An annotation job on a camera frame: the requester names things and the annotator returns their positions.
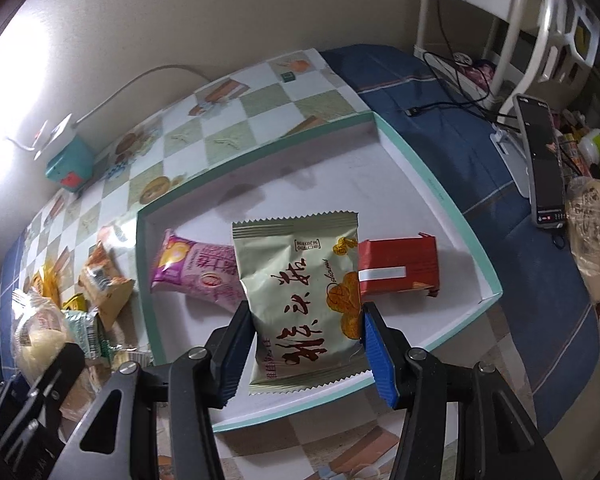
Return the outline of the pink snack bag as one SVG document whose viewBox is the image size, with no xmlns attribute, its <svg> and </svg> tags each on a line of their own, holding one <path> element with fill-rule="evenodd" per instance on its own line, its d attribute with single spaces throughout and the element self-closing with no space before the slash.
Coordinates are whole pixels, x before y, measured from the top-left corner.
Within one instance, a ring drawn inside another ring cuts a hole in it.
<svg viewBox="0 0 600 480">
<path fill-rule="evenodd" d="M 232 246 L 197 242 L 165 230 L 150 274 L 152 292 L 181 292 L 235 312 L 246 299 Z"/>
</svg>

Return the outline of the beige chinese snack bag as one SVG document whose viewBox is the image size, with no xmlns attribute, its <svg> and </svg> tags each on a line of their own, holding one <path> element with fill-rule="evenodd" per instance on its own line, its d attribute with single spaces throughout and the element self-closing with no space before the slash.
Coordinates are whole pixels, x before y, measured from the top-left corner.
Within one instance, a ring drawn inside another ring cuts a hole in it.
<svg viewBox="0 0 600 480">
<path fill-rule="evenodd" d="M 236 222 L 232 237 L 257 332 L 250 392 L 293 393 L 365 372 L 356 213 Z"/>
</svg>

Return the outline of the yellow transparent cracker pack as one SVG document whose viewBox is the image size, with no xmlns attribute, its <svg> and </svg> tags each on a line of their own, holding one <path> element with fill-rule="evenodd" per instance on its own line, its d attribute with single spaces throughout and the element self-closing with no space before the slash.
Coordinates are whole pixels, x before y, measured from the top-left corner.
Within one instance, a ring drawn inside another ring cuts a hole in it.
<svg viewBox="0 0 600 480">
<path fill-rule="evenodd" d="M 57 274 L 50 264 L 45 263 L 33 274 L 30 289 L 34 289 L 42 297 L 49 299 L 56 307 L 61 307 Z"/>
</svg>

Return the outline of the white phone stand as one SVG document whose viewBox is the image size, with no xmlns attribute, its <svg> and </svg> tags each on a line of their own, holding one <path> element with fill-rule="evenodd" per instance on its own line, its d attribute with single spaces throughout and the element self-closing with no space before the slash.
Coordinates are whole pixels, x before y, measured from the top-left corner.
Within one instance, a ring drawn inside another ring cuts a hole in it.
<svg viewBox="0 0 600 480">
<path fill-rule="evenodd" d="M 529 198 L 527 159 L 518 134 L 495 127 L 494 133 L 490 134 L 490 140 L 512 176 L 519 194 L 523 198 Z"/>
</svg>

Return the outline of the orange beige cracker packet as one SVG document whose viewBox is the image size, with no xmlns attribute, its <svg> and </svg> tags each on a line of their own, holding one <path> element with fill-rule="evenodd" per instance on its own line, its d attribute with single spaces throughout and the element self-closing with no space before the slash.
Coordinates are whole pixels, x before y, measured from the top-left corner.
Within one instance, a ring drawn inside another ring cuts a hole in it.
<svg viewBox="0 0 600 480">
<path fill-rule="evenodd" d="M 111 330 L 118 315 L 129 302 L 134 288 L 132 278 L 117 269 L 102 242 L 95 245 L 78 279 L 105 330 Z"/>
</svg>

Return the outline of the round bun clear bag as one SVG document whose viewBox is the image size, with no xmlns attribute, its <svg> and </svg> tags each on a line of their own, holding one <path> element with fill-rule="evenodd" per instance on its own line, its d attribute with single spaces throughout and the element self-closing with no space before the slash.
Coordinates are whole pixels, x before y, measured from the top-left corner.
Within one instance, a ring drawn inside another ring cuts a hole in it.
<svg viewBox="0 0 600 480">
<path fill-rule="evenodd" d="M 43 375 L 64 345 L 73 341 L 65 315 L 50 298 L 34 289 L 30 292 L 15 289 L 12 293 L 12 355 L 29 386 Z M 84 368 L 61 405 L 62 416 L 79 422 L 95 396 Z"/>
</svg>

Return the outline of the yellow blue biscuit packet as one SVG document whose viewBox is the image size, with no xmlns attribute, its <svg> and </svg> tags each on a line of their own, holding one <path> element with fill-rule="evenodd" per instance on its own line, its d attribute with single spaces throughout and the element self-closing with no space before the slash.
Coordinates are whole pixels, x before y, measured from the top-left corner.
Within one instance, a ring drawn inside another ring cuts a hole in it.
<svg viewBox="0 0 600 480">
<path fill-rule="evenodd" d="M 69 299 L 67 299 L 63 304 L 62 304 L 62 308 L 64 310 L 68 310 L 68 311 L 80 311 L 80 312 L 87 312 L 88 311 L 88 305 L 87 305 L 87 300 L 84 296 L 83 292 L 77 292 L 76 294 L 74 294 L 73 296 L 71 296 Z"/>
</svg>

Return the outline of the white metal rack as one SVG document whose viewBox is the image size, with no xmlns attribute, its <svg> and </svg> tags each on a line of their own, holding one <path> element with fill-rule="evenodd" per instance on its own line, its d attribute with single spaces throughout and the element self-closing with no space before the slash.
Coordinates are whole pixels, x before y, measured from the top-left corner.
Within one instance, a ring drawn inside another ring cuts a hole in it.
<svg viewBox="0 0 600 480">
<path fill-rule="evenodd" d="M 414 55 L 499 120 L 513 115 L 516 94 L 563 110 L 584 88 L 600 50 L 600 20 L 584 0 L 460 0 L 492 18 L 482 56 L 495 70 L 483 84 L 429 50 L 431 1 L 420 0 Z"/>
</svg>

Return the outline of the crumpled plastic bag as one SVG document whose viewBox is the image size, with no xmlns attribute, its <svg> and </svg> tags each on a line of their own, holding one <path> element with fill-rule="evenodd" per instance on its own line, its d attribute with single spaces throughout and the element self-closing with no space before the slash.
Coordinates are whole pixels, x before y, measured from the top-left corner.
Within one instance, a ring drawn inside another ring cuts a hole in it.
<svg viewBox="0 0 600 480">
<path fill-rule="evenodd" d="M 600 180 L 576 177 L 567 188 L 568 235 L 573 259 L 591 300 L 600 303 Z"/>
</svg>

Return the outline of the white green jar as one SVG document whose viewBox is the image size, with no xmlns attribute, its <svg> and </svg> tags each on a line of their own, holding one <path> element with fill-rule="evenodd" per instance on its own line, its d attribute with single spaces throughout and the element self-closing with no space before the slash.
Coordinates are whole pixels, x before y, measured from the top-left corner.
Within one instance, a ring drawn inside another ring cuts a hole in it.
<svg viewBox="0 0 600 480">
<path fill-rule="evenodd" d="M 588 165 L 600 163 L 600 128 L 592 129 L 578 143 L 578 149 Z"/>
</svg>

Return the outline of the teal white cardboard box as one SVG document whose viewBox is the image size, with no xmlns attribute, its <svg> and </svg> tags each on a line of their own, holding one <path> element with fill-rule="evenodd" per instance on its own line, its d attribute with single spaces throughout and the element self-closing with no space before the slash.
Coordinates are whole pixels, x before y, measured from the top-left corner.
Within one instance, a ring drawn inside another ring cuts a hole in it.
<svg viewBox="0 0 600 480">
<path fill-rule="evenodd" d="M 502 285 L 474 231 L 444 187 L 399 133 L 374 113 L 284 136 L 193 177 L 140 210 L 137 330 L 159 364 L 204 344 L 230 314 L 176 292 L 151 292 L 163 233 L 230 244 L 233 222 L 324 211 L 358 214 L 363 238 L 426 233 L 438 246 L 440 292 L 377 299 L 386 323 L 432 350 L 486 312 Z"/>
</svg>

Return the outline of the checkered patterned tablecloth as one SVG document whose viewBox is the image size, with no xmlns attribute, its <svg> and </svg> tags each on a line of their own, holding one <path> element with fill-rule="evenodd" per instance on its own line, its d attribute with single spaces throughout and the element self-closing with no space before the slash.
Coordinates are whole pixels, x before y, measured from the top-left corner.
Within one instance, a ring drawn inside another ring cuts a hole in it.
<svg viewBox="0 0 600 480">
<path fill-rule="evenodd" d="M 477 237 L 445 191 L 399 133 L 371 112 L 314 50 L 301 53 L 310 64 L 306 92 L 249 116 L 242 103 L 223 104 L 210 116 L 189 115 L 181 100 L 147 119 L 98 156 L 95 182 L 80 197 L 57 194 L 34 218 L 4 261 L 1 312 L 12 313 L 12 293 L 26 287 L 44 263 L 67 257 L 59 274 L 61 296 L 78 289 L 80 267 L 93 246 L 105 244 L 119 270 L 135 278 L 149 269 L 161 235 L 173 230 L 193 240 L 230 240 L 234 207 L 253 194 L 235 185 L 207 200 L 204 211 L 174 214 L 161 209 L 136 235 L 136 217 L 157 193 L 181 192 L 187 203 L 201 201 L 194 181 L 213 169 L 238 162 L 242 169 L 268 166 L 284 192 L 289 170 L 279 161 L 286 134 L 301 145 L 353 145 L 342 157 L 325 155 L 322 166 L 337 176 L 337 195 L 312 192 L 310 209 L 350 208 L 358 213 L 365 238 L 436 237 L 441 290 L 399 292 L 378 299 L 390 326 L 418 346 L 472 363 L 487 358 L 498 366 L 520 402 L 532 410 L 524 364 L 498 304 L 501 287 Z M 370 374 L 321 388 L 253 396 L 246 387 L 223 411 L 214 412 L 221 465 L 230 479 L 315 479 L 342 465 L 349 478 L 385 479 L 396 455 L 403 416 L 381 402 Z"/>
</svg>

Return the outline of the black smartphone on stand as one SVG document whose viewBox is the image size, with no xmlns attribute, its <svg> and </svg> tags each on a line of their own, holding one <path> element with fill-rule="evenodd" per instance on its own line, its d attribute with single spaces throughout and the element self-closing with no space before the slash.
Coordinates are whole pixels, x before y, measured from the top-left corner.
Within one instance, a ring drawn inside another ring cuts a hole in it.
<svg viewBox="0 0 600 480">
<path fill-rule="evenodd" d="M 539 229 L 559 229 L 566 221 L 565 185 L 550 108 L 524 94 L 513 102 L 527 161 L 531 219 Z"/>
</svg>

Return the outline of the green white snack packet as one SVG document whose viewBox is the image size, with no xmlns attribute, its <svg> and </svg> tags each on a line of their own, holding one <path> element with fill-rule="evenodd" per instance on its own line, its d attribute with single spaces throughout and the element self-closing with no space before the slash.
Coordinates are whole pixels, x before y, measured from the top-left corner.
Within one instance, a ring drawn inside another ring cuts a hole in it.
<svg viewBox="0 0 600 480">
<path fill-rule="evenodd" d="M 110 363 L 109 342 L 96 310 L 65 310 L 65 319 L 74 341 L 89 363 Z"/>
</svg>

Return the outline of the red snack packet white label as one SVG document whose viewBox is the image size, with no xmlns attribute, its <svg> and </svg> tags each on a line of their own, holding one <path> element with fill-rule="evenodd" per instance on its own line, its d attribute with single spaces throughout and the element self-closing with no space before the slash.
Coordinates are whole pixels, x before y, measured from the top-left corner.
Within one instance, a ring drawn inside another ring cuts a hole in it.
<svg viewBox="0 0 600 480">
<path fill-rule="evenodd" d="M 427 233 L 415 237 L 364 240 L 358 245 L 358 281 L 363 297 L 440 289 L 437 240 Z"/>
</svg>

